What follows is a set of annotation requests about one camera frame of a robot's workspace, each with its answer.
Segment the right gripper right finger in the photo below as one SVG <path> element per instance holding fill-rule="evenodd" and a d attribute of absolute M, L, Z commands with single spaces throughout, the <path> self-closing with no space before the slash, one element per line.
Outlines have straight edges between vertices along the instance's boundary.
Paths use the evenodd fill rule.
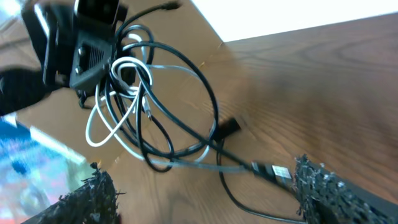
<path fill-rule="evenodd" d="M 295 191 L 307 223 L 397 224 L 397 204 L 313 163 L 296 158 Z"/>

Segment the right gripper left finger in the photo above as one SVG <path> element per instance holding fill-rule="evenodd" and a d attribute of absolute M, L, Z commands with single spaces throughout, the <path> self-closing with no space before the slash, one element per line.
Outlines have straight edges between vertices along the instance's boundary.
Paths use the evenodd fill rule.
<path fill-rule="evenodd" d="M 34 215 L 23 224 L 121 224 L 118 197 L 111 176 L 93 162 L 91 177 L 58 202 Z"/>

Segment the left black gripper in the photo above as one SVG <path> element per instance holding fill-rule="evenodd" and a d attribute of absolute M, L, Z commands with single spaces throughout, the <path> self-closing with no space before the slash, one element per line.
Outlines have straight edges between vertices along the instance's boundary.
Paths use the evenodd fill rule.
<path fill-rule="evenodd" d="M 93 90 L 109 73 L 116 23 L 127 8 L 118 0 L 52 2 L 42 7 L 47 38 L 43 81 L 74 90 Z"/>

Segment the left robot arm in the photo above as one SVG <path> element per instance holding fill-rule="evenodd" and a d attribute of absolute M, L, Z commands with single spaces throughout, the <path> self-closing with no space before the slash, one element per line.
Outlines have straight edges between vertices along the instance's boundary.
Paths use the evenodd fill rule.
<path fill-rule="evenodd" d="M 1 69 L 1 114 L 30 107 L 60 88 L 80 101 L 92 96 L 110 70 L 116 24 L 127 16 L 120 1 L 35 3 L 21 12 L 40 68 Z"/>

